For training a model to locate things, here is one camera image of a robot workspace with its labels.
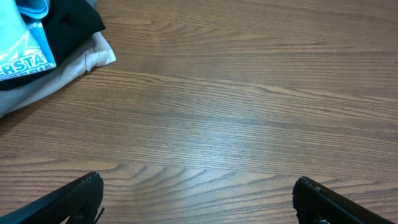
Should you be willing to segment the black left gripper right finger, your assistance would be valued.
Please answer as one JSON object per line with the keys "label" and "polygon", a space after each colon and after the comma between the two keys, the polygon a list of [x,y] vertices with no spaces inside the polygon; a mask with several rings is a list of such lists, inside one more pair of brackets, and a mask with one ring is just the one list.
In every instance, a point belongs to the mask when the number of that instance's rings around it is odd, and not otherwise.
{"label": "black left gripper right finger", "polygon": [[300,224],[394,224],[305,176],[296,181],[292,195]]}

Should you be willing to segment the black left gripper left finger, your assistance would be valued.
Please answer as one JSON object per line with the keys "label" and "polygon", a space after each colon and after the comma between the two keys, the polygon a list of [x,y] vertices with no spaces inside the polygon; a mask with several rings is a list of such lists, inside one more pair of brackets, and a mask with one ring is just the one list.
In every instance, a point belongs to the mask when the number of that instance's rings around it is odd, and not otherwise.
{"label": "black left gripper left finger", "polygon": [[104,181],[90,172],[1,217],[3,224],[96,224],[104,209]]}

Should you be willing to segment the light blue t-shirt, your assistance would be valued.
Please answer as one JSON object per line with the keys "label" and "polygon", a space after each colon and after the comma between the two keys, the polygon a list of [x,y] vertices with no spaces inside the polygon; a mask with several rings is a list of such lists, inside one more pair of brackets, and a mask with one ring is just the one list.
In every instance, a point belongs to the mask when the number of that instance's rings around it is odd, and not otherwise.
{"label": "light blue t-shirt", "polygon": [[42,24],[49,7],[49,0],[1,0],[2,81],[57,66]]}

